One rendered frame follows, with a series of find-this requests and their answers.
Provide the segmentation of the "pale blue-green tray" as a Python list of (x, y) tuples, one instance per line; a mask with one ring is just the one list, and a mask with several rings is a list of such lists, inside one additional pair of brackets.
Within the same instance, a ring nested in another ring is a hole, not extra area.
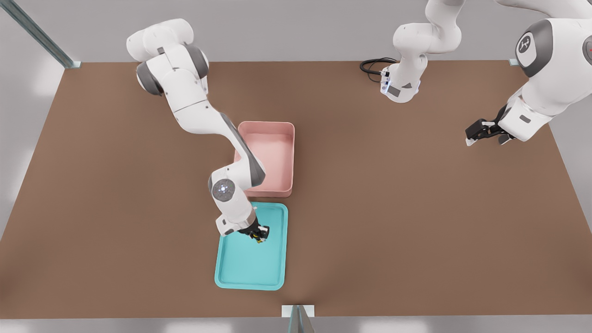
[(288, 209), (282, 203), (253, 202), (259, 223), (269, 226), (258, 244), (239, 232), (221, 236), (214, 281), (224, 289), (269, 290), (284, 284), (287, 259)]

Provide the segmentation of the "pink open box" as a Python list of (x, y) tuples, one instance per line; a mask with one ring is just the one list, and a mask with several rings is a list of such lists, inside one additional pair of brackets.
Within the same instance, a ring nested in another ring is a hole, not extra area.
[(289, 122), (242, 122), (238, 131), (265, 167), (262, 184), (246, 191), (249, 197), (286, 198), (292, 194), (295, 127)]

